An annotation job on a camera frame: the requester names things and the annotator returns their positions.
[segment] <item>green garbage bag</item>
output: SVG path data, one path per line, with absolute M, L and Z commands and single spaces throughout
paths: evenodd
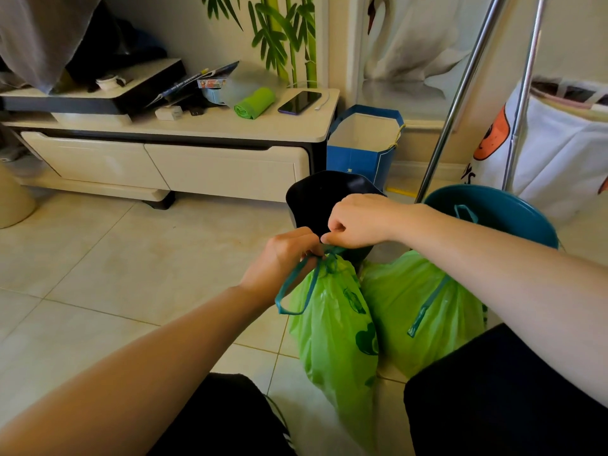
M 280 311 L 299 314 L 290 317 L 289 332 L 308 379 L 323 391 L 350 435 L 373 449 L 378 343 L 353 265 L 327 254 L 294 289 L 290 308 L 293 312 Z
M 485 306 L 416 251 L 365 262 L 361 292 L 380 352 L 408 378 L 485 330 Z

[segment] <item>hand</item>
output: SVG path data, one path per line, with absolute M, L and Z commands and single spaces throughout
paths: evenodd
M 239 287 L 254 295 L 261 304 L 271 306 L 289 274 L 307 253 L 323 256 L 323 246 L 319 237 L 308 227 L 300 227 L 272 237 L 266 243 L 262 254 L 245 272 Z M 310 258 L 290 291 L 316 265 L 317 258 Z
M 334 206 L 323 243 L 344 248 L 360 248 L 396 239 L 395 230 L 402 227 L 405 208 L 385 196 L 355 193 Z

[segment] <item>teal bucket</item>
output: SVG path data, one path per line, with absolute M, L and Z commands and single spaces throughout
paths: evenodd
M 441 213 L 458 217 L 455 206 L 464 205 L 477 223 L 557 249 L 558 234 L 534 206 L 510 193 L 485 185 L 456 184 L 437 189 L 424 203 Z M 467 213 L 461 213 L 463 219 Z

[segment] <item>cabinet leg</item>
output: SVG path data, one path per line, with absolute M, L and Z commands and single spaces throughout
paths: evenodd
M 142 202 L 146 203 L 149 206 L 152 206 L 155 210 L 168 210 L 173 202 L 175 201 L 175 192 L 169 191 L 166 197 L 162 200 L 153 202 L 151 200 L 142 200 Z

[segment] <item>forearm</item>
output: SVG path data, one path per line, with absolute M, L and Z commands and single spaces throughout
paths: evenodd
M 240 287 L 112 353 L 0 431 L 0 453 L 141 454 L 268 307 Z
M 395 237 L 490 306 L 560 374 L 608 405 L 608 270 L 460 221 L 401 210 Z

